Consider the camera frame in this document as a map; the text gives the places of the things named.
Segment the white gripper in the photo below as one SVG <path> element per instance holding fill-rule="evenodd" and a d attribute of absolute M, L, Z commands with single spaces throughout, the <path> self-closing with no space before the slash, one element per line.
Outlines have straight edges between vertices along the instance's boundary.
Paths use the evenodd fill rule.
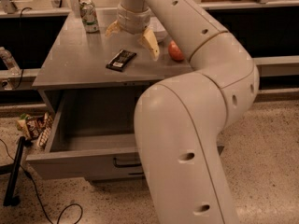
<path fill-rule="evenodd" d="M 142 34 L 139 43 L 149 52 L 151 59 L 157 61 L 160 49 L 155 33 L 148 27 L 149 24 L 150 10 L 148 8 L 142 12 L 133 12 L 122 5 L 118 5 L 117 20 L 107 27 L 105 36 L 110 37 L 121 29 L 130 34 Z"/>

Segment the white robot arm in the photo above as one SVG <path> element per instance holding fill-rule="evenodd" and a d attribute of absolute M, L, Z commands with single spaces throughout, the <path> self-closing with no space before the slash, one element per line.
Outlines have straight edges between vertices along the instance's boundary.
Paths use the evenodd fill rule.
<path fill-rule="evenodd" d="M 239 224 L 217 136 L 251 107 L 259 72 L 247 51 L 193 0 L 121 0 L 109 34 L 142 34 L 156 15 L 192 67 L 149 87 L 135 107 L 135 140 L 160 224 Z"/>

